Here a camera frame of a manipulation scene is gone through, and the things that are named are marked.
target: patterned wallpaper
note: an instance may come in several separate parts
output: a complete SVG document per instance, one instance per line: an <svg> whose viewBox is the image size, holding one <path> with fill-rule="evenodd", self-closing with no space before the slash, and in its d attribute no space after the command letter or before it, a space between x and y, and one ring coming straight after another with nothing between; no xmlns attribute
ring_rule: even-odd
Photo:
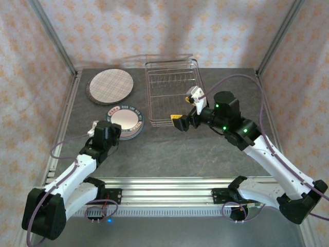
<svg viewBox="0 0 329 247"><path fill-rule="evenodd" d="M327 184L328 20L328 1L305 1L262 77L285 154L306 174ZM322 199L314 212L328 218L329 202ZM323 246L329 246L329 222L316 220L316 230Z"/></svg>
<svg viewBox="0 0 329 247"><path fill-rule="evenodd" d="M11 247L72 78L27 1L0 1L0 12L0 246Z"/></svg>
<svg viewBox="0 0 329 247"><path fill-rule="evenodd" d="M293 2L41 0L76 68L142 67L179 54L194 54L200 67L257 68Z"/></svg>

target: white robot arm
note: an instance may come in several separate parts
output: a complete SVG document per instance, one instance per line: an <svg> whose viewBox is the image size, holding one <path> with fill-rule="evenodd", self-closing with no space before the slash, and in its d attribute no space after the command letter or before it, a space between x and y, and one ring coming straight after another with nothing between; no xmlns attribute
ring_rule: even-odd
<svg viewBox="0 0 329 247"><path fill-rule="evenodd" d="M105 199L105 183L88 176L107 158L110 148L118 145L121 126L95 121L88 134L90 138L77 160L52 183L43 189L34 188L28 194L22 220L24 230L28 230L30 219L36 213L30 230L54 240L83 205L94 199Z"/></svg>
<svg viewBox="0 0 329 247"><path fill-rule="evenodd" d="M269 186L240 176L230 184L228 190L213 190L212 193L217 193L216 200L220 203L227 200L238 202L242 199L262 202L279 209L291 222L301 224L321 199L321 196L306 184L321 193L324 193L328 186L322 180L314 181L301 172L280 153L267 136L262 135L253 121L242 117L239 101L231 92L216 93L214 109L209 108L209 104L203 101L206 98L201 97L204 93L199 87L191 88L188 95L186 101L195 107L188 115L172 116L176 128L187 131L190 125L197 128L200 124L206 124L212 130L221 129L222 134L215 132L256 160L279 183L279 186Z"/></svg>

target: wire dish rack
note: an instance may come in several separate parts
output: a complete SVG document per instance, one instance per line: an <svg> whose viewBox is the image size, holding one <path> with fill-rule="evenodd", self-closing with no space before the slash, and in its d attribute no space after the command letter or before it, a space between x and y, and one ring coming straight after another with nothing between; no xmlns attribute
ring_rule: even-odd
<svg viewBox="0 0 329 247"><path fill-rule="evenodd" d="M195 59L145 64L149 119L154 127L172 126L170 115L187 115L192 107L185 101L192 86L204 85Z"/></svg>

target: cable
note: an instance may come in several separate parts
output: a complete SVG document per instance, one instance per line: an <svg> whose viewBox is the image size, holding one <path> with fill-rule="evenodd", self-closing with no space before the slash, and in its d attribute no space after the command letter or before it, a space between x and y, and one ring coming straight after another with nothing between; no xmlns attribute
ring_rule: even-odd
<svg viewBox="0 0 329 247"><path fill-rule="evenodd" d="M92 209L92 208L97 208L97 209L101 210L101 212L105 215L105 216L103 217L103 219L98 220L99 222L100 222L100 221L104 221L104 220L108 220L112 215L114 215L114 214L118 211L118 208L119 208L118 203L117 203L116 201L113 201L113 200L110 200L110 199L93 200L93 201L90 201L90 202L88 202L88 203L95 203L95 202L112 202L113 204L116 205L116 208L115 208L115 210L114 210L109 216L106 216L106 211L105 211L105 209L103 209L103 208L101 208L101 207L98 207L98 206L91 206L91 207L87 208L87 210L84 212L84 217L86 217L87 219L88 219L88 215L87 215L87 213L88 213L88 211L89 211L90 209Z"/></svg>
<svg viewBox="0 0 329 247"><path fill-rule="evenodd" d="M243 212L244 212L244 214L245 214L245 220L240 220L240 221L239 221L239 220L232 220L230 217L226 216L226 215L224 214L224 207L225 207L226 205L228 205L228 204L234 204L234 205L239 206L239 207L243 210ZM222 209L221 209L221 213L222 213L222 215L224 216L224 218L227 219L227 220L230 221L230 222L234 222L234 223L244 223L244 222L250 222L250 221L254 220L255 218L257 218L257 217L261 214L261 212L263 211L264 207L265 207L265 204L262 205L262 207L260 208L259 212L258 212L254 217L252 217L252 218L250 218L250 219L246 219L246 218L248 217L248 215L246 214L246 211L245 211L244 207L243 207L240 203L237 203L237 202L226 202L226 203L224 203L224 205L223 205L223 207L222 207Z"/></svg>
<svg viewBox="0 0 329 247"><path fill-rule="evenodd" d="M28 247L33 247L33 246L39 246L41 243L43 243L45 241L45 237L36 245L32 245L31 243L31 230L32 230L32 225L33 225L33 221L36 217L36 214L37 212L39 211L39 209L41 208L43 202L46 200L46 198L50 195L50 193L52 193L59 185L61 185L67 178L69 178L73 173L74 171L77 169L78 167L78 160L76 157L57 157L57 156L54 156L53 155L53 150L60 144L63 144L63 143L66 143L66 142L69 142L71 140L75 140L75 139L80 139L80 138L83 138L83 137L86 137L88 135L82 135L82 136L78 136L78 137L74 137L74 138L70 138L70 139L67 139L67 140L63 140L59 143L57 143L55 146L53 146L51 149L50 149L50 156L53 157L53 158L56 158L58 160L66 160L66 159L70 159L70 160L74 160L75 162L75 165L73 167L73 169L63 178L61 179L58 183L56 183L56 185L54 187L52 187L47 193L45 193L45 195L41 198L40 202L37 204L37 206L35 207L35 210L33 211L33 214L30 218L30 221L29 221L29 224L28 224L28 227L27 227L27 235L26 235L26 243L27 243L27 246Z"/></svg>
<svg viewBox="0 0 329 247"><path fill-rule="evenodd" d="M215 130L215 129L214 129L213 127L211 127L211 126L209 126L209 128L210 128L213 132L215 132L216 134L218 134L218 135L224 135L224 134L218 132L217 130Z"/></svg>
<svg viewBox="0 0 329 247"><path fill-rule="evenodd" d="M120 142L118 142L117 148L112 153L108 154L107 157L110 157L112 154L114 154L119 149L119 144L120 144Z"/></svg>
<svg viewBox="0 0 329 247"><path fill-rule="evenodd" d="M103 204L102 209L103 209L106 205L107 205L107 202L105 202L105 203Z"/></svg>
<svg viewBox="0 0 329 247"><path fill-rule="evenodd" d="M264 105L265 105L265 94L263 91L263 88L261 87L261 85L258 83L258 81L256 81L254 78L252 78L251 76L247 76L247 75L243 75L243 74L235 74L235 75L231 75L228 76L224 79L222 79L221 81L219 81L218 83L216 83L208 92L206 92L204 95L202 95L201 97L199 97L198 99L203 99L205 98L207 95L209 95L216 87L218 87L220 84L222 84L223 82L227 81L228 79L234 78L234 77L244 77L247 78L249 80L251 80L252 82L254 82L257 87L259 88L259 90L262 92L262 102L261 102L261 112L259 115L259 123L260 123L260 128L261 128L261 133L264 137L264 141L267 145L267 147L269 148L269 150L271 151L271 153L274 155L274 157L292 174L294 175L301 183L305 184L309 189L313 190L315 193L317 193L318 195L320 195L321 197L325 198L327 201L329 201L329 197L327 197L324 193L320 192L319 190L317 190L316 188L314 188L312 185L310 185L309 183L305 182L294 170L292 170L274 151L274 149L272 148L271 144L269 143L269 140L267 139L266 133L265 133L265 129L263 126L263 112L264 112ZM317 217L319 219L323 219L323 220L327 220L329 221L329 219L322 217L322 216L318 216L315 214L310 214L314 217Z"/></svg>
<svg viewBox="0 0 329 247"><path fill-rule="evenodd" d="M316 215L316 214L312 214L312 213L309 213L309 215L312 215L316 218L319 218L321 220L326 220L326 221L329 221L329 218L326 218L326 217L323 217L323 216L320 216L320 215Z"/></svg>

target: metal frame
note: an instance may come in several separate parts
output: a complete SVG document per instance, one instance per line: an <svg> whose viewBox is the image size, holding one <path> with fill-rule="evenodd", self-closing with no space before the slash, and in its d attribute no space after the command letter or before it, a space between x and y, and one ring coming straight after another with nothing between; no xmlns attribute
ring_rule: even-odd
<svg viewBox="0 0 329 247"><path fill-rule="evenodd" d="M261 76L265 71L266 66L270 63L274 53L278 49L281 41L283 40L285 34L287 33L289 27L293 23L296 15L298 14L300 8L302 7L305 0L295 0L287 16L285 17L283 23L281 24L276 36L274 37L269 49L267 50L265 57L263 58L259 68L256 70L256 74Z"/></svg>
<svg viewBox="0 0 329 247"><path fill-rule="evenodd" d="M57 142L63 140L68 124L69 116L72 110L74 99L76 96L77 88L80 82L81 72L76 73L76 70L69 59L61 41L59 40L53 26L51 25L46 13L44 12L40 2L38 0L28 0L33 10L36 12L42 25L44 26L47 34L53 41L55 47L60 53L61 57L66 63L68 70L77 76L72 84L69 97L66 102L66 108L62 116L61 124L57 132ZM292 24L298 11L305 0L295 0L292 7L290 8L288 15L284 22L280 26L280 29L271 43L264 59L262 60L259 68L255 71L255 74L261 84L261 75L264 72L266 66L272 59L275 51L278 49L280 42L283 40L288 28ZM265 96L266 112L269 117L270 125L275 137L275 143L278 149L283 152L280 141L277 137L275 124L271 115L271 111L268 107L268 103ZM61 146L55 150L55 154L59 154ZM50 158L48 160L47 169L45 171L44 181L49 183L54 176L56 170L57 160ZM209 192L209 188L214 187L227 187L233 179L219 179L219 178L101 178L106 182L106 187L121 187L124 189L124 197L122 198L122 205L120 207L127 211L134 210L137 208L151 208L151 207L189 207L192 209L197 208L213 208L212 198ZM261 183L276 183L273 178L262 177L256 178ZM307 217L304 222L300 225L302 237L305 245L310 247L321 246L319 237L312 227L313 219ZM26 246L26 231L20 229L14 246Z"/></svg>
<svg viewBox="0 0 329 247"><path fill-rule="evenodd" d="M75 76L76 75L76 69L74 68L73 63L71 62L71 59L69 58L68 54L66 53L66 50L61 42L61 40L58 38L55 29L53 28L47 14L45 13L44 9L42 8L42 5L40 4L39 0L28 0L30 3L30 6L36 13L37 17L39 18L42 26L44 27L46 33L48 34L49 38L55 45L55 48L57 49L58 53L61 55L62 59L64 60L67 69L70 71L70 73Z"/></svg>

